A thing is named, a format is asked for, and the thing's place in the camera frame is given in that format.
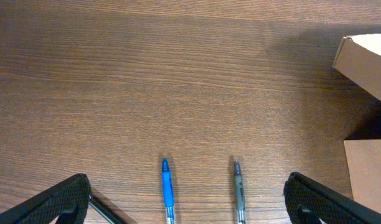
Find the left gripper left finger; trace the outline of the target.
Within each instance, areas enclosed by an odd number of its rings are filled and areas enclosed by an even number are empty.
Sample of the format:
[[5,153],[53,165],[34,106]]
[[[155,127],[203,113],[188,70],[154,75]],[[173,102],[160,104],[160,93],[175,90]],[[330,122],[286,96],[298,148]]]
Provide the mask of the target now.
[[85,174],[75,174],[15,207],[0,213],[0,223],[83,224],[91,186]]

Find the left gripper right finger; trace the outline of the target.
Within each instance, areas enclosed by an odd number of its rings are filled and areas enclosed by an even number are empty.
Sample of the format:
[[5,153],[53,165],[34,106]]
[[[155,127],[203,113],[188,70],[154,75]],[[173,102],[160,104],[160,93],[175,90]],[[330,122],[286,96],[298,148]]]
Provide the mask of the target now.
[[381,214],[319,182],[292,172],[283,194],[292,223],[381,224]]

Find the thin black pen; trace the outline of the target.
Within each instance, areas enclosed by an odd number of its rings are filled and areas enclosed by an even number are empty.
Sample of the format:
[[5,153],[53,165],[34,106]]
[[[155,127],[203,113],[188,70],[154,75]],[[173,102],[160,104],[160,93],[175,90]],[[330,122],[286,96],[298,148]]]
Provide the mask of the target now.
[[104,205],[100,204],[99,202],[95,201],[94,199],[91,199],[89,201],[89,205],[93,209],[95,209],[110,224],[117,224],[117,221],[114,218],[113,214]]

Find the grey ballpoint pen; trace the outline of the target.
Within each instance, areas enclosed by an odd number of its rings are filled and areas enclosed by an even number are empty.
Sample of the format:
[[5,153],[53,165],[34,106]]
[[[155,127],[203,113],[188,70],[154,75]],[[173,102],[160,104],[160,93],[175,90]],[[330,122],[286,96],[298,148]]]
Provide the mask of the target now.
[[234,197],[237,213],[237,224],[246,224],[246,202],[241,166],[239,161],[234,161]]

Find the blue ballpoint pen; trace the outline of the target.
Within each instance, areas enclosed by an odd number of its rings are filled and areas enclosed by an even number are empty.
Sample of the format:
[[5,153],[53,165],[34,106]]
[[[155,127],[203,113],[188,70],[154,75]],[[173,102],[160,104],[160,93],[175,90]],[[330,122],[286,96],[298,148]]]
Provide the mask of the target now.
[[175,224],[175,199],[172,185],[172,174],[167,158],[162,161],[162,190],[166,211],[166,223]]

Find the brown cardboard box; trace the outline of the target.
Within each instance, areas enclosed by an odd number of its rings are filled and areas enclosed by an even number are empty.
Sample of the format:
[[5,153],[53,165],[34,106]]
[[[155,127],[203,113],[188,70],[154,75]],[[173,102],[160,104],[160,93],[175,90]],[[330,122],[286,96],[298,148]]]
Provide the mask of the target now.
[[[333,67],[381,102],[381,34],[342,38]],[[381,213],[381,110],[344,140],[353,199]]]

